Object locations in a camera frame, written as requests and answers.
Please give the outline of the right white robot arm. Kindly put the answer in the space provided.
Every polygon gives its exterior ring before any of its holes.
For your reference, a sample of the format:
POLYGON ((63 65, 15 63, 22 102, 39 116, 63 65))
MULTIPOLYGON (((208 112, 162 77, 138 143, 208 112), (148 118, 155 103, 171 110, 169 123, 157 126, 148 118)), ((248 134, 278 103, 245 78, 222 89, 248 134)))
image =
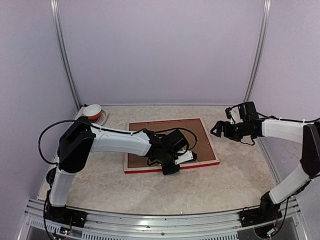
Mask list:
POLYGON ((320 122, 259 118, 232 122, 219 120, 210 130, 216 137, 240 142, 259 139, 280 182, 267 198, 279 204, 320 173, 320 122))

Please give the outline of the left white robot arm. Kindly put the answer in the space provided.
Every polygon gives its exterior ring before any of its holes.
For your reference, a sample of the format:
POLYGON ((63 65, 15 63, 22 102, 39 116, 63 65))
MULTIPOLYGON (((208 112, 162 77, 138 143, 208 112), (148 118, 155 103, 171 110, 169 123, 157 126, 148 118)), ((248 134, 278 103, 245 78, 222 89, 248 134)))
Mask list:
POLYGON ((164 136, 148 129, 136 132, 102 128, 83 117, 74 121, 59 140, 58 164, 49 194, 50 214, 63 223, 70 218, 65 207, 74 177, 87 163, 90 153, 115 152, 147 157, 157 161, 164 175, 180 171, 176 154, 164 136))

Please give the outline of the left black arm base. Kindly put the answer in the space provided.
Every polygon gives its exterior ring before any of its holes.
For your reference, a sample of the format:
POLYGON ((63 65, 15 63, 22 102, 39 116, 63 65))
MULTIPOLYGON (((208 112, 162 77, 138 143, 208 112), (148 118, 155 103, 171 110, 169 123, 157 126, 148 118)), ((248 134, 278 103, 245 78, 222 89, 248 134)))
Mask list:
POLYGON ((84 228, 88 213, 75 210, 66 206, 58 207, 50 203, 49 195, 46 196, 43 216, 45 220, 68 225, 69 227, 84 228))

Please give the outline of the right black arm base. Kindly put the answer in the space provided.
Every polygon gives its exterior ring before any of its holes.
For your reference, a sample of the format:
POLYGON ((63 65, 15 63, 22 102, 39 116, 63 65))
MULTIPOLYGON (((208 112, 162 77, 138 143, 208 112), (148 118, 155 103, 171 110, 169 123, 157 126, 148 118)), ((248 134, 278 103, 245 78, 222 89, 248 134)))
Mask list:
POLYGON ((283 217, 280 203, 274 203, 270 197, 270 191, 266 192, 260 199, 259 207, 244 207, 239 213, 241 226, 249 227, 267 223, 283 217))

